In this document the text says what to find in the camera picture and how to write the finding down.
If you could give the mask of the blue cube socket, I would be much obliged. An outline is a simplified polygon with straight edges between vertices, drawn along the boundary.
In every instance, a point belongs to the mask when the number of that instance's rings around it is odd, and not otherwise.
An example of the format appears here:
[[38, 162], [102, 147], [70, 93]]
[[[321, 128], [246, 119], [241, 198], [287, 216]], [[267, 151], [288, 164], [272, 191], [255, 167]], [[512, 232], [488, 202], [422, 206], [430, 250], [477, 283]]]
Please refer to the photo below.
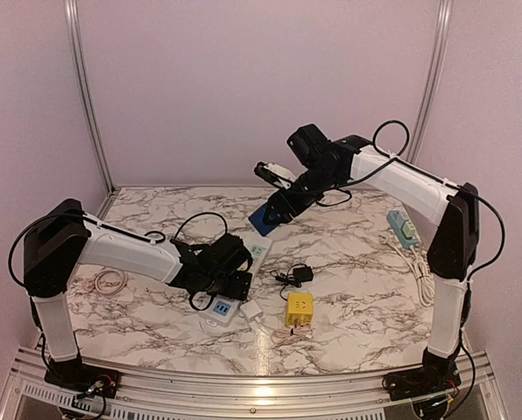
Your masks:
[[283, 223], [282, 215], [268, 206], [259, 207], [249, 216], [248, 221], [262, 236], [267, 236]]

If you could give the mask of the white multicolour power strip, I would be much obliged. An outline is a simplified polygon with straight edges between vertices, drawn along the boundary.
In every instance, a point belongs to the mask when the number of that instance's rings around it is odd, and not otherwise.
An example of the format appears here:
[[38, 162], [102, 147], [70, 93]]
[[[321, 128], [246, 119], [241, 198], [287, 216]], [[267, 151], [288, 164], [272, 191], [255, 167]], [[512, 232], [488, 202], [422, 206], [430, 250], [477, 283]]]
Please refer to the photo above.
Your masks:
[[248, 300], [250, 287], [255, 282], [255, 278], [272, 247], [270, 238], [253, 233], [246, 234], [243, 242], [251, 254], [252, 264], [247, 269], [247, 263], [245, 263], [239, 270], [247, 272], [248, 275], [239, 273], [237, 280], [231, 283], [223, 294], [217, 294], [208, 308], [199, 312], [199, 316], [209, 326], [221, 328], [230, 326], [232, 320], [239, 313], [241, 304]]

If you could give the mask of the white usb charger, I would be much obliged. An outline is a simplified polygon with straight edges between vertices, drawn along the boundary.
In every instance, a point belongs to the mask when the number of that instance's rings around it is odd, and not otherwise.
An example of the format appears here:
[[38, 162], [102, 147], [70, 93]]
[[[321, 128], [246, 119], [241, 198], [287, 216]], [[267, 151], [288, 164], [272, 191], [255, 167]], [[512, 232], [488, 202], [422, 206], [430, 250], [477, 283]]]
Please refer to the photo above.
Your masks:
[[243, 315], [244, 319], [248, 322], [251, 322], [256, 319], [260, 319], [264, 316], [264, 311], [258, 305], [258, 303], [254, 300], [250, 300], [242, 303], [239, 306], [239, 311]]

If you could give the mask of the black power adapter with cable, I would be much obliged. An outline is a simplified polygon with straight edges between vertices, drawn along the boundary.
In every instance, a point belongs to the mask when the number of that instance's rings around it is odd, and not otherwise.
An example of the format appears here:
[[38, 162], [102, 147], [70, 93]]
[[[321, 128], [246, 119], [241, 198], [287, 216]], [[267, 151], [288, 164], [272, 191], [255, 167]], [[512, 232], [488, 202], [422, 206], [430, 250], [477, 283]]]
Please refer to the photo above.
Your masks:
[[272, 271], [271, 276], [276, 282], [281, 284], [279, 296], [286, 301], [287, 297], [284, 296], [284, 291], [287, 287], [293, 287], [300, 289], [304, 283], [310, 283], [314, 279], [313, 269], [304, 264], [294, 264], [288, 269], [286, 273]]

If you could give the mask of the yellow cube socket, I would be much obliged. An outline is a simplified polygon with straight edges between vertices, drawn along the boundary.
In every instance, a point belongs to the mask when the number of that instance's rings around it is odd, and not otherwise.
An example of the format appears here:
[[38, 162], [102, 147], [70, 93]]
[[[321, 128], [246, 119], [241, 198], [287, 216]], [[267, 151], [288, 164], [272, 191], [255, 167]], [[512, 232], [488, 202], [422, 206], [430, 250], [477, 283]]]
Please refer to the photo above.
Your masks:
[[314, 298], [310, 293], [289, 293], [286, 300], [285, 325], [308, 326], [314, 317]]

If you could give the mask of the teal power strip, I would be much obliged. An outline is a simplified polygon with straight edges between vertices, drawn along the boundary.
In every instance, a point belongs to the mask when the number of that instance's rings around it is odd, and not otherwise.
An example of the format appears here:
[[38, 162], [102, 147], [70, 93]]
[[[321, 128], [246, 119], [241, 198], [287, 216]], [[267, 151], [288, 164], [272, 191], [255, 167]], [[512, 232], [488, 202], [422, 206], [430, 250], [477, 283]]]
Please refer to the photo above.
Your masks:
[[399, 247], [393, 243], [392, 238], [387, 234], [378, 236], [379, 242], [393, 250], [412, 272], [417, 290], [419, 301], [424, 307], [431, 307], [434, 304], [435, 288], [434, 280], [427, 263], [419, 251], [419, 237], [416, 227], [405, 211], [391, 210], [386, 215], [391, 231], [394, 233]]

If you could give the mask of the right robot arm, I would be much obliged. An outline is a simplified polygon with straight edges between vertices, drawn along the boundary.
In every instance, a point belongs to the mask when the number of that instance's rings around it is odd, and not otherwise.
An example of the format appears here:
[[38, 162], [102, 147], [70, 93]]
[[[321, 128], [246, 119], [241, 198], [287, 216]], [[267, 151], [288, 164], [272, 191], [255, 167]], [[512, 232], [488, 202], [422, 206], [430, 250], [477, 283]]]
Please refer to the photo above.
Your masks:
[[367, 184], [401, 201], [436, 228], [427, 262], [434, 277], [433, 324], [414, 383], [432, 392], [447, 380], [462, 350], [463, 327], [469, 316], [471, 280], [489, 260], [476, 265], [479, 207], [493, 206], [470, 183], [452, 184], [378, 148], [377, 140], [350, 135], [329, 140], [313, 123], [294, 131], [287, 144], [305, 167], [297, 178], [274, 163], [257, 163], [254, 172], [275, 192], [249, 217], [266, 236], [300, 216], [327, 191]]

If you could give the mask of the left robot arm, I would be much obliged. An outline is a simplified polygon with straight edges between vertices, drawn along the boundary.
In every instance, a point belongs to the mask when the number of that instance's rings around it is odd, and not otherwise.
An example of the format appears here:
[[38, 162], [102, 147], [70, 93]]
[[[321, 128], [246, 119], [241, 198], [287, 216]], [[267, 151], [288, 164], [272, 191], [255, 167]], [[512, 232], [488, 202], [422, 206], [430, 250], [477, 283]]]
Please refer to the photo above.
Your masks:
[[91, 382], [67, 306], [67, 286], [82, 265], [97, 265], [149, 277], [182, 289], [243, 301], [250, 288], [253, 258], [243, 239], [224, 232], [211, 243], [189, 245], [173, 237], [156, 240], [114, 227], [65, 199], [25, 227], [11, 245], [23, 250], [23, 275], [12, 274], [30, 297], [56, 373], [72, 389]]

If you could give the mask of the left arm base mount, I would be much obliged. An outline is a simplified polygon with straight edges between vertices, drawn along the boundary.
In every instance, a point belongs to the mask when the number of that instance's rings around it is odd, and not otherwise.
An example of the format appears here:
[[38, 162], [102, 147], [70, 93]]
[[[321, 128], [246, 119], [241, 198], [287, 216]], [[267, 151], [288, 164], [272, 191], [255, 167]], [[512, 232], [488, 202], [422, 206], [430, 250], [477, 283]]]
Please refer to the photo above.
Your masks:
[[97, 382], [101, 382], [102, 386], [97, 388], [99, 394], [106, 398], [114, 398], [120, 377], [120, 372], [114, 369], [85, 363], [59, 363], [46, 370], [45, 382], [76, 391], [78, 394], [86, 393]]

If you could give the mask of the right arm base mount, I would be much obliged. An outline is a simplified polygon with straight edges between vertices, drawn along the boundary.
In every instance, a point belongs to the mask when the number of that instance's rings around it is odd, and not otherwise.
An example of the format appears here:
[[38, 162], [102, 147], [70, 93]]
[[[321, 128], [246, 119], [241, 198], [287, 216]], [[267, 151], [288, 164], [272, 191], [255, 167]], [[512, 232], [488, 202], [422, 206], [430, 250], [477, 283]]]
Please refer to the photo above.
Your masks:
[[433, 367], [418, 367], [386, 374], [382, 387], [392, 401], [455, 390], [462, 383], [459, 371], [440, 374]]

